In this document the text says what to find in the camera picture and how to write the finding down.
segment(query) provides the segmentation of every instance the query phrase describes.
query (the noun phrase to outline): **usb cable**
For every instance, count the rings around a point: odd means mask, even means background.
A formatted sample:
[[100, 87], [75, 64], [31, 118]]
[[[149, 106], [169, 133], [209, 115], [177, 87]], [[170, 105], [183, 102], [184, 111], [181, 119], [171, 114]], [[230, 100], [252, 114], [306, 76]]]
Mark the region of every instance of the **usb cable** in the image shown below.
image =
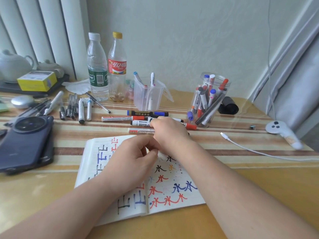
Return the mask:
[[314, 161], [314, 160], [319, 160], [319, 158], [305, 158], [305, 159], [293, 159], [293, 158], [284, 158], [284, 157], [278, 157], [278, 156], [273, 156], [273, 155], [269, 155], [269, 154], [265, 154], [265, 153], [261, 153], [261, 152], [257, 152], [255, 150], [251, 150], [249, 148], [245, 148], [237, 143], [235, 143], [234, 141], [230, 140], [230, 138], [225, 134], [225, 133], [220, 133], [221, 136], [223, 138], [225, 138], [226, 140], [230, 141], [231, 143], [237, 145], [238, 147], [241, 147], [245, 150], [248, 150], [250, 152], [253, 152], [253, 153], [257, 153], [257, 154], [261, 154], [261, 155], [264, 155], [264, 156], [268, 156], [268, 157], [272, 157], [272, 158], [278, 158], [278, 159], [283, 159], [283, 160], [291, 160], [291, 161], [298, 161], [298, 162], [304, 162], [304, 161]]

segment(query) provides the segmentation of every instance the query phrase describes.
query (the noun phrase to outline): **hand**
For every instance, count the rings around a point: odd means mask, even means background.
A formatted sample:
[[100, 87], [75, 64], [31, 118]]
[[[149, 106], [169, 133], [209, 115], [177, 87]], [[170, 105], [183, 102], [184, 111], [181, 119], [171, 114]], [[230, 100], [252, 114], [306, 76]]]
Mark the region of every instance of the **hand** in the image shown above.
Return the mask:
[[161, 152], [173, 155], [178, 152], [186, 141], [191, 141], [186, 128], [170, 117], [158, 117], [151, 120], [151, 127], [155, 129], [154, 138], [161, 145]]
[[124, 140], [99, 174], [117, 197], [141, 184], [157, 160], [159, 143], [151, 135]]

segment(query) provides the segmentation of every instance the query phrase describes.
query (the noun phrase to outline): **water bottle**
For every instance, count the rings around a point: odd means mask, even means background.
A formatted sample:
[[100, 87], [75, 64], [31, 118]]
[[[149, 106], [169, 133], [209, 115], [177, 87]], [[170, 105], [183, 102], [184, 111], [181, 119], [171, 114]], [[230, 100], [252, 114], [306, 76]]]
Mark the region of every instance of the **water bottle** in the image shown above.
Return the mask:
[[122, 33], [113, 32], [114, 42], [108, 54], [110, 98], [123, 101], [125, 97], [126, 53], [122, 45]]
[[98, 101], [106, 101], [109, 97], [106, 55], [100, 43], [100, 34], [89, 33], [89, 38], [90, 44], [87, 48], [87, 65], [92, 95]]

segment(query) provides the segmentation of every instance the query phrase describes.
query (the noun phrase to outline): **white bottle cap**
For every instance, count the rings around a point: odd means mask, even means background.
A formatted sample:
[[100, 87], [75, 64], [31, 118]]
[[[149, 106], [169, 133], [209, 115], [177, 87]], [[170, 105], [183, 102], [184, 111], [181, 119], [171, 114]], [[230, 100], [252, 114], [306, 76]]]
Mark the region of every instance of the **white bottle cap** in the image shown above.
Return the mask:
[[89, 39], [95, 41], [101, 41], [99, 33], [89, 33]]

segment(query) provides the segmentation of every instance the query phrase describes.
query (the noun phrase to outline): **yellow box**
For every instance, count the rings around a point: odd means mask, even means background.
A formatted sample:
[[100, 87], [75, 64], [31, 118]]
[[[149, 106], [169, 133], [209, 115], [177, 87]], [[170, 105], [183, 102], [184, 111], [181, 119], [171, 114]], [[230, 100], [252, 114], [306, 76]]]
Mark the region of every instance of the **yellow box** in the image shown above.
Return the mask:
[[56, 82], [54, 72], [33, 70], [18, 78], [23, 91], [48, 91]]

